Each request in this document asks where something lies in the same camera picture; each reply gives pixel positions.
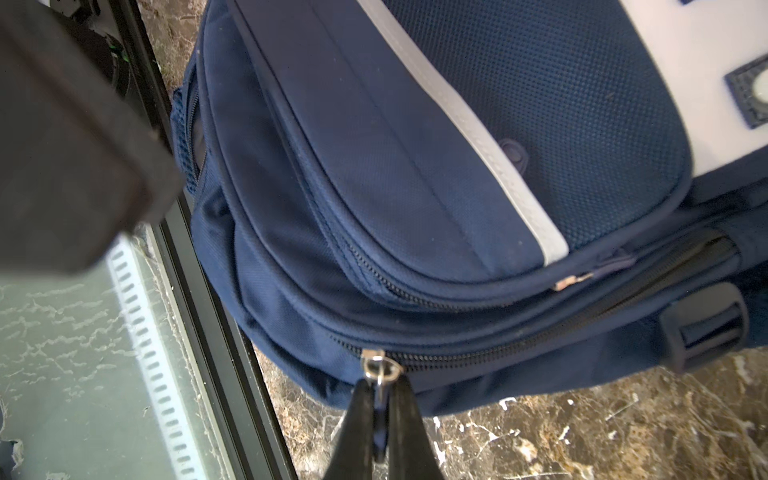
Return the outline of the navy blue backpack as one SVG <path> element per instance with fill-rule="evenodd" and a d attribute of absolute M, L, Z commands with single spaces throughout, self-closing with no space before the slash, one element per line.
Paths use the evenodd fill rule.
<path fill-rule="evenodd" d="M 191 237 L 322 402 L 427 416 L 767 342 L 763 1 L 211 1 Z"/>

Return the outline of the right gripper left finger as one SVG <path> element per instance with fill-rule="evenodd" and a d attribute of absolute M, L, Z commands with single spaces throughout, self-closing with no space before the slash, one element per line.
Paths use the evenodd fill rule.
<path fill-rule="evenodd" d="M 324 480 L 371 480 L 374 393 L 366 380 L 355 385 Z"/>

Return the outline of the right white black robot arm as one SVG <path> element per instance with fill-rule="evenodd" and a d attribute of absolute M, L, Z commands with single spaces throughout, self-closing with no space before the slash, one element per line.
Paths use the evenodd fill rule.
<path fill-rule="evenodd" d="M 191 238 L 217 296 L 260 349 L 351 410 L 327 477 L 368 479 L 385 461 L 393 479 L 440 478 L 396 365 L 312 331 L 280 290 L 288 261 L 334 294 L 341 275 L 314 232 L 292 150 L 231 6 L 207 6 L 173 126 L 160 137 L 111 83 L 129 61 L 109 40 L 74 32 L 35 2 L 1 6 L 2 270 L 69 274 L 103 264 L 130 334 L 150 330 L 118 237 L 168 208 L 178 166 L 199 170 Z"/>

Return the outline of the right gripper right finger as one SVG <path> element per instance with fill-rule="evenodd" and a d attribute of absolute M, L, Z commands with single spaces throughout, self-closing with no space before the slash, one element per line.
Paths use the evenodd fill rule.
<path fill-rule="evenodd" d="M 407 377 L 392 386 L 388 402 L 388 478 L 443 480 Z"/>

